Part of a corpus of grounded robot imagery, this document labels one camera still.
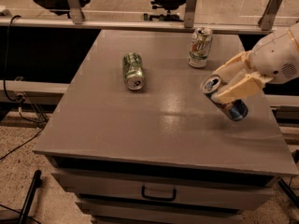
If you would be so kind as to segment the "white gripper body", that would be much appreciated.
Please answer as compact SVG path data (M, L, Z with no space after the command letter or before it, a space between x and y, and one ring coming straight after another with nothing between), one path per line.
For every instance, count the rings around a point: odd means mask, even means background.
M277 30L260 39L249 55L250 65L271 83L284 84L299 77L299 26Z

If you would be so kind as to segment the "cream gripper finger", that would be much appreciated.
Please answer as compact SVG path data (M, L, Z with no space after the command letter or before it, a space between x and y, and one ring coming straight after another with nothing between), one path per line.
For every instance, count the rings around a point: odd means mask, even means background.
M224 82L237 82L252 71L249 61L250 51L242 51L236 54L229 61L221 65L213 75L217 75Z
M245 74L239 81L230 81L215 94L215 102L228 104L233 101L247 98L261 91L265 84L272 81L273 78L263 76L259 72Z

